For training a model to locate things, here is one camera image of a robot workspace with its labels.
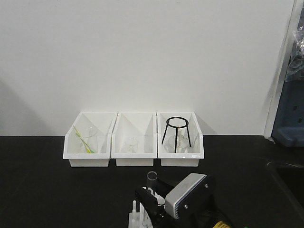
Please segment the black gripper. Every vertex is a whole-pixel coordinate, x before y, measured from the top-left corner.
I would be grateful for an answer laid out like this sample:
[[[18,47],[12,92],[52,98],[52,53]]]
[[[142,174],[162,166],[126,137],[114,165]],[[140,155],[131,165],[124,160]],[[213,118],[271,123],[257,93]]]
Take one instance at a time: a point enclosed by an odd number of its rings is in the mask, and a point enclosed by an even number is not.
[[[166,198],[177,185],[176,180],[158,178],[155,191]],[[181,201],[178,207],[179,219],[174,219],[168,213],[169,228],[234,228],[235,225],[227,215],[216,205],[214,190],[216,179],[212,175],[206,178]],[[158,205],[157,199],[143,187],[135,189],[135,197],[143,205],[149,215],[160,215],[164,207]]]

